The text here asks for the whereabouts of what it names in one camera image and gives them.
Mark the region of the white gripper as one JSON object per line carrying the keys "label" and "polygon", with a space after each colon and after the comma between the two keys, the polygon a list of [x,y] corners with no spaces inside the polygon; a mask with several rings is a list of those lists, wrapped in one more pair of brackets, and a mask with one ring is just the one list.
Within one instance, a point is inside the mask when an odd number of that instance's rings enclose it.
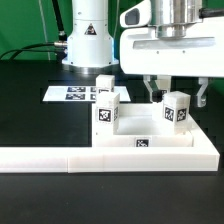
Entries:
{"label": "white gripper", "polygon": [[[126,74],[199,77],[197,106],[206,105],[207,77],[224,77],[224,17],[208,18],[187,28],[180,39],[161,39],[154,27],[125,30],[120,38],[120,65]],[[151,102],[162,92],[156,76],[144,76]]]}

